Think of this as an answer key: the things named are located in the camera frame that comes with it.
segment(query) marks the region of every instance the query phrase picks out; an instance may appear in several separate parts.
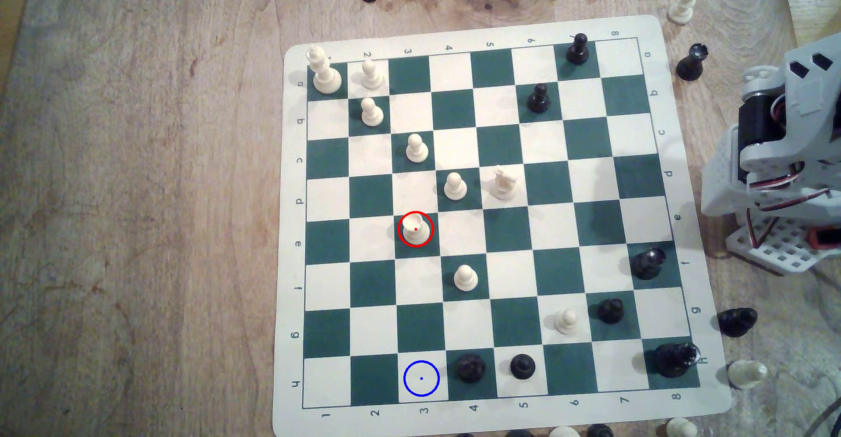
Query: wood grain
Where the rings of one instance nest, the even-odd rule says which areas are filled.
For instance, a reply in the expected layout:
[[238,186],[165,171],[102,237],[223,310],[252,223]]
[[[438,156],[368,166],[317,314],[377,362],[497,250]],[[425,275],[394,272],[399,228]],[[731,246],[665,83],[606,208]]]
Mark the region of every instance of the wood grain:
[[[699,0],[686,27],[665,22],[669,1],[28,0],[0,107],[0,435],[272,433],[294,44],[655,14],[673,61],[710,48],[703,78],[675,81],[700,196],[741,71],[795,38],[785,0]],[[701,227],[718,307],[760,311],[727,357],[773,376],[694,422],[704,435],[827,435],[838,262],[780,278],[725,253],[727,219]]]

